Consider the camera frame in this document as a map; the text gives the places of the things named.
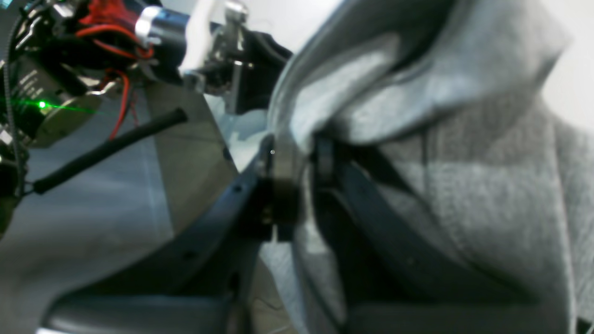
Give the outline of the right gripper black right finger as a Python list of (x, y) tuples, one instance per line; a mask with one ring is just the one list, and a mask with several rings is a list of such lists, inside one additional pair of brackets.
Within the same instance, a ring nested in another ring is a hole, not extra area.
[(389, 207), (360, 150), (318, 137), (314, 202), (339, 260), (344, 334), (536, 334), (539, 309), (517, 284), (439, 250)]

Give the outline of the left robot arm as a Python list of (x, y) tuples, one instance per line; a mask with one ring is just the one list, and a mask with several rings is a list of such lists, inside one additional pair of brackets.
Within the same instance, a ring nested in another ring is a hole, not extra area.
[[(3, 0), (1, 2), (1, 233), (23, 197), (43, 194), (145, 137), (183, 121), (138, 122), (135, 90), (161, 82), (223, 97), (241, 115), (269, 106), (293, 53), (271, 34), (248, 28), (248, 8), (214, 0), (194, 13), (160, 0)], [(85, 125), (110, 96), (120, 100), (106, 144), (48, 177), (27, 181), (29, 150), (47, 148)]]

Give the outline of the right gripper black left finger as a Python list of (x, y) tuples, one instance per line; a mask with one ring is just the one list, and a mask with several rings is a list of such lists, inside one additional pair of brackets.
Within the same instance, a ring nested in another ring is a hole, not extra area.
[(57, 298), (44, 334), (256, 334), (253, 281), (261, 245), (289, 241), (273, 224), (275, 139), (172, 241)]

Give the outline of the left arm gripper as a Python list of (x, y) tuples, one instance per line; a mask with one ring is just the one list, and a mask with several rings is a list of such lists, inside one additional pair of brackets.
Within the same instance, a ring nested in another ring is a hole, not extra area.
[(185, 84), (219, 96), (225, 112), (241, 116), (269, 108), (273, 91), (293, 53), (271, 34), (248, 27), (241, 0), (199, 0), (185, 26), (179, 66)]

